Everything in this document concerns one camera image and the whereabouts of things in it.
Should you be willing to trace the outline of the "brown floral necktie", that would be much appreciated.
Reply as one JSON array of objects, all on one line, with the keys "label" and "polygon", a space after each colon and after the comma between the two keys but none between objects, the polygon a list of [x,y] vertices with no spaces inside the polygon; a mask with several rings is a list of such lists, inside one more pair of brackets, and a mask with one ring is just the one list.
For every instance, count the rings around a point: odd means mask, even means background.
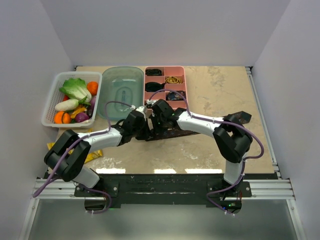
[{"label": "brown floral necktie", "polygon": [[[232,113],[232,115],[235,116],[238,119],[238,121],[243,125],[248,124],[252,118],[252,115],[245,112],[245,111],[235,112],[235,113]],[[186,136],[192,136],[192,135],[199,134],[198,132],[191,131],[191,130],[174,129],[174,131],[171,134],[161,135],[160,130],[161,129],[159,129],[159,137],[157,137],[157,139],[149,140],[149,138],[150,138],[150,135],[149,135],[149,137],[146,139],[146,141],[151,142],[151,141],[173,139],[173,138],[186,137]]]}]

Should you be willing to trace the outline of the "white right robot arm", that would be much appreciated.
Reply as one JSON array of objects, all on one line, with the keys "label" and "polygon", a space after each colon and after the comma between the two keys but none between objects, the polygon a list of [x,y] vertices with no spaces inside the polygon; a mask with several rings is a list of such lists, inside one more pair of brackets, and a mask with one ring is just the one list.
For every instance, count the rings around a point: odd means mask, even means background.
[{"label": "white right robot arm", "polygon": [[253,139],[236,117],[231,114],[226,118],[208,117],[188,112],[185,108],[174,110],[163,99],[147,100],[146,106],[152,110],[150,118],[155,130],[192,131],[212,137],[226,160],[223,192],[233,197],[241,190],[239,178],[243,176],[243,159]]}]

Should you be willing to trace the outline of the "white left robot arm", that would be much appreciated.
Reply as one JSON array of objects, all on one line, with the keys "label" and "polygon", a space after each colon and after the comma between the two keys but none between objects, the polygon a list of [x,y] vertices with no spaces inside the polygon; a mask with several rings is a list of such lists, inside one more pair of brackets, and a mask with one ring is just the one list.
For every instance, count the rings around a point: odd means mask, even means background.
[{"label": "white left robot arm", "polygon": [[89,153],[108,147],[124,145],[144,133],[148,122],[147,109],[140,106],[132,110],[122,124],[89,133],[76,133],[66,130],[46,154],[44,161],[52,169],[47,182],[55,175],[65,182],[76,182],[86,186],[86,191],[92,196],[99,196],[104,190],[104,184],[99,175],[85,167]]}]

